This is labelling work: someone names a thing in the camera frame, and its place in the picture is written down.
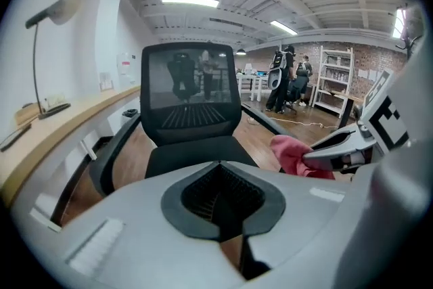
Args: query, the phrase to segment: mesh backrest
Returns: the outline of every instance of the mesh backrest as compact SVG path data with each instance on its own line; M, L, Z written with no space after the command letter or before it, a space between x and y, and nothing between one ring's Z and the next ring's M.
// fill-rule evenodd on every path
M240 121L233 50L166 43L141 57L141 122L157 146L231 135Z

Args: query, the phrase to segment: black desk lamp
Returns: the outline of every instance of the black desk lamp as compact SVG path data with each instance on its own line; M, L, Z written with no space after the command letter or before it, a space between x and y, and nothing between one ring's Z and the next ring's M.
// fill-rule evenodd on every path
M35 83L35 92L36 92L36 100L38 101L39 107L39 119L44 119L52 116L70 106L70 104L62 104L56 106L46 112L42 111L41 102L39 101L38 87L36 84L36 69L35 69L35 60L36 60L36 38L38 34L38 25L41 20L45 18L49 18L55 24L62 25L69 21L73 15L77 12L80 7L81 0L59 0L56 1L50 7L42 10L38 14L34 15L31 19L26 22L26 28L29 29L32 26L36 25L35 30L35 39L33 41L33 82Z

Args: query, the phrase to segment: white shelving unit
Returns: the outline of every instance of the white shelving unit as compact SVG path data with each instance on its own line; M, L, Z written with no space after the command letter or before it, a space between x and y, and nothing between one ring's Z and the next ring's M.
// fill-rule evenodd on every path
M353 66L353 48L347 51L336 51L335 49L324 49L323 46L320 47L319 77L317 79L313 107L318 105L327 108L338 114L338 118L341 118L344 108L346 107L347 98L334 95L334 98L342 100L341 107L338 107L327 104L322 100L322 97L323 95L331 95L327 89L342 91L344 94L348 95L350 84L352 83ZM330 82L332 87L327 87L327 82Z

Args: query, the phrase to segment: fluorescent light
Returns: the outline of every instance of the fluorescent light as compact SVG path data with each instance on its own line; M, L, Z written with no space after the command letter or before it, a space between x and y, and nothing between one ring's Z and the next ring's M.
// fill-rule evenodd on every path
M161 0L163 3L182 3L182 4L196 4L217 7L219 1L217 0Z
M395 24L394 24L394 31L392 32L392 37L395 39L401 38L401 35L403 33L404 23L405 23L405 17L406 17L406 10L397 10L396 18L395 18Z
M298 35L298 33L296 31L294 31L293 29L290 29L288 26L285 26L284 24L281 24L280 22L272 21L271 24L273 26L277 26L278 28L288 32L289 34Z

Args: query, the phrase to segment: chair armrest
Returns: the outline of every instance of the chair armrest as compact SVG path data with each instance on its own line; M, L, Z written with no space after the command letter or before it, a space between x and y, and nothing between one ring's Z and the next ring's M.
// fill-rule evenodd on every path
M113 164L121 149L140 123L140 114L136 114L120 128L115 136L90 163L89 174L95 189L103 197L114 192Z
M246 104L241 104L242 111L244 111L248 116L255 119L260 125L264 126L270 132L275 135L288 135L293 138L297 138L295 135L291 134L287 129L283 128L273 119L270 119L266 114L256 110L255 108L251 108Z

